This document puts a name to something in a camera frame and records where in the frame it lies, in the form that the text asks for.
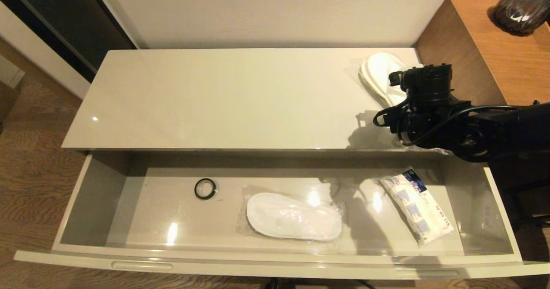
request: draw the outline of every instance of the black cable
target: black cable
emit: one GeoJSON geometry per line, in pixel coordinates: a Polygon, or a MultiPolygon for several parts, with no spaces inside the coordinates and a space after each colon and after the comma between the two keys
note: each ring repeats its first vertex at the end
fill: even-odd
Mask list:
{"type": "Polygon", "coordinates": [[[451,120],[453,120],[456,117],[459,117],[460,115],[462,115],[464,113],[469,113],[470,111],[480,111],[480,110],[484,110],[484,109],[501,109],[501,110],[504,110],[504,111],[512,111],[512,110],[515,110],[515,109],[518,109],[518,108],[519,107],[517,107],[517,106],[510,106],[510,105],[482,105],[482,106],[475,106],[475,107],[465,108],[465,109],[462,109],[461,111],[458,111],[458,112],[452,114],[449,118],[447,118],[444,121],[438,123],[433,128],[428,130],[426,133],[422,134],[419,138],[417,138],[416,140],[411,141],[411,142],[405,142],[403,140],[403,138],[401,137],[401,129],[400,129],[401,124],[400,124],[399,121],[397,121],[397,138],[399,138],[399,141],[401,141],[401,143],[405,146],[418,145],[421,142],[424,142],[430,136],[432,136],[437,130],[439,130],[440,128],[442,128],[446,124],[448,124],[451,120]]]}
{"type": "Polygon", "coordinates": [[[383,123],[383,124],[379,123],[378,118],[380,116],[386,115],[389,111],[397,111],[397,110],[402,111],[403,107],[407,105],[407,103],[409,103],[409,97],[407,97],[403,102],[399,103],[396,106],[388,107],[379,111],[378,113],[376,113],[375,118],[373,118],[373,123],[375,124],[375,126],[389,126],[386,123],[383,123]]]}
{"type": "Polygon", "coordinates": [[[362,279],[356,279],[356,281],[358,281],[359,283],[361,283],[363,286],[369,288],[369,289],[376,289],[373,285],[367,283],[366,281],[362,280],[362,279]]]}

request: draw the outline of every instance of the plastic-wrapped slipper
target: plastic-wrapped slipper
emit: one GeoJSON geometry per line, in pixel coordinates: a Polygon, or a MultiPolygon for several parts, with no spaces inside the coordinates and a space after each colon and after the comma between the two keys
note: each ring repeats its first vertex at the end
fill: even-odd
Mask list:
{"type": "Polygon", "coordinates": [[[248,200],[246,217],[252,228],[270,237],[333,240],[342,232],[342,216],[326,206],[313,206],[275,193],[248,200]]]}
{"type": "Polygon", "coordinates": [[[378,52],[370,56],[361,65],[360,74],[363,79],[389,106],[394,106],[406,99],[406,93],[399,86],[391,87],[388,76],[390,73],[408,69],[400,58],[387,52],[378,52]]]}

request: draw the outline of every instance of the blue printed label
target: blue printed label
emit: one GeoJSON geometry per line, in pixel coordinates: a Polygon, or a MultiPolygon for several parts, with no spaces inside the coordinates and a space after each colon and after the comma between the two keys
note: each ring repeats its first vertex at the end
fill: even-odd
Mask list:
{"type": "Polygon", "coordinates": [[[426,191],[426,185],[422,182],[420,177],[416,175],[416,172],[413,169],[409,169],[405,173],[403,173],[403,176],[407,179],[407,181],[410,181],[414,189],[418,191],[418,193],[422,193],[423,191],[426,191]]]}
{"type": "Polygon", "coordinates": [[[417,222],[416,227],[422,236],[426,236],[430,232],[430,226],[428,226],[428,223],[424,219],[417,222]]]}
{"type": "Polygon", "coordinates": [[[397,197],[401,199],[401,202],[403,202],[403,204],[408,204],[411,201],[411,199],[409,198],[409,194],[406,190],[396,192],[395,195],[397,195],[397,197]]]}
{"type": "Polygon", "coordinates": [[[411,205],[405,206],[405,208],[407,209],[407,211],[410,213],[412,217],[414,218],[422,217],[422,214],[418,210],[418,206],[416,206],[416,204],[412,203],[411,205]]]}

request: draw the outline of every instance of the rubber o-ring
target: rubber o-ring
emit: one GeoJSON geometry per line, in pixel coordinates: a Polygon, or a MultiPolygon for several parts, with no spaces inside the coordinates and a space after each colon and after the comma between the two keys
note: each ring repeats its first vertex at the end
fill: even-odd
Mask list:
{"type": "Polygon", "coordinates": [[[214,197],[214,195],[217,192],[218,192],[218,187],[216,187],[216,183],[210,178],[203,178],[200,181],[197,181],[197,183],[195,184],[195,196],[198,197],[201,200],[211,199],[212,197],[214,197]],[[201,185],[201,183],[203,183],[204,181],[209,181],[210,182],[210,184],[212,185],[212,191],[208,195],[203,197],[199,194],[198,189],[199,189],[199,185],[201,185]]]}

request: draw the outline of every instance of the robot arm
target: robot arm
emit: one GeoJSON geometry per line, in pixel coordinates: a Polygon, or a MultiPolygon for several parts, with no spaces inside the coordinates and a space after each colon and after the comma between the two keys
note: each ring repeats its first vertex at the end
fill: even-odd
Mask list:
{"type": "Polygon", "coordinates": [[[379,111],[374,124],[389,126],[404,145],[444,148],[470,162],[550,150],[550,103],[473,106],[451,95],[451,78],[446,64],[391,73],[390,85],[401,86],[407,98],[379,111]]]}

